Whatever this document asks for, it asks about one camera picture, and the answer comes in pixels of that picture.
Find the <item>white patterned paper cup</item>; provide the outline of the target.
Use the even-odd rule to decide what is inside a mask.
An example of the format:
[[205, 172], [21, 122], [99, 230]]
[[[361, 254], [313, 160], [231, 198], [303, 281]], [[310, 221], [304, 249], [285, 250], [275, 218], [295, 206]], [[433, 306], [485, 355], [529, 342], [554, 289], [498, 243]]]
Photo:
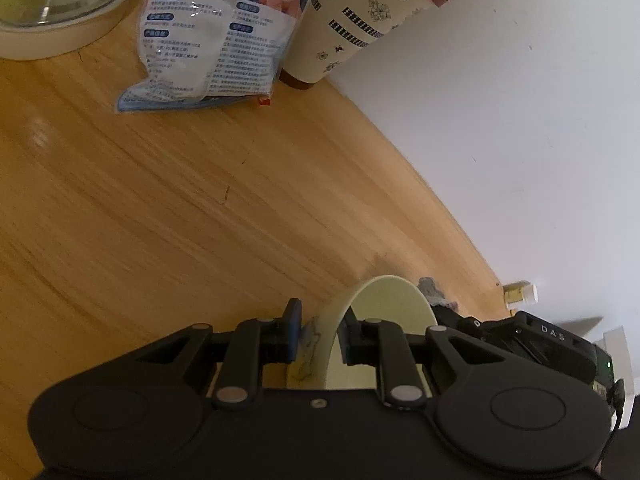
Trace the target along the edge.
[[310, 0], [280, 79], [308, 89], [408, 18], [449, 0]]

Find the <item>pink grey cleaning cloth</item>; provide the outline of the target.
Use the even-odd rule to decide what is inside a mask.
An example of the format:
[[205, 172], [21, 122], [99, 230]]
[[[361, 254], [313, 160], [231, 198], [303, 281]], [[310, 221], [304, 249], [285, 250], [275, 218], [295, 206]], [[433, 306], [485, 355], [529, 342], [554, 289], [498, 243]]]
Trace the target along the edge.
[[434, 278], [424, 276], [420, 278], [416, 287], [432, 307], [443, 307], [456, 313], [459, 312], [458, 304], [446, 298], [445, 294], [437, 287]]

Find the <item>small white yellow bottle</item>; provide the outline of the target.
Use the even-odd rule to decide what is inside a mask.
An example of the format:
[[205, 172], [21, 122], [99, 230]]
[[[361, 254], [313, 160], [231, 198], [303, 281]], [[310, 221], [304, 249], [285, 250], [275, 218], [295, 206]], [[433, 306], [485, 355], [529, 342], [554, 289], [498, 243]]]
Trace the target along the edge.
[[518, 310], [538, 304], [537, 286], [529, 282], [517, 282], [503, 286], [503, 299], [508, 310]]

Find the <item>blue white plastic snack bag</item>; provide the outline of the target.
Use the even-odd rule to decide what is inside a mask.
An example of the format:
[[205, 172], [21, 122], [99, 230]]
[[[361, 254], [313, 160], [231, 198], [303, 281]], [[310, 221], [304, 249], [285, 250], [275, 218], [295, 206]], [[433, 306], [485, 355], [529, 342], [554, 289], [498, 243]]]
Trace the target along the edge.
[[308, 0], [144, 0], [145, 78], [121, 112], [190, 110], [270, 96]]

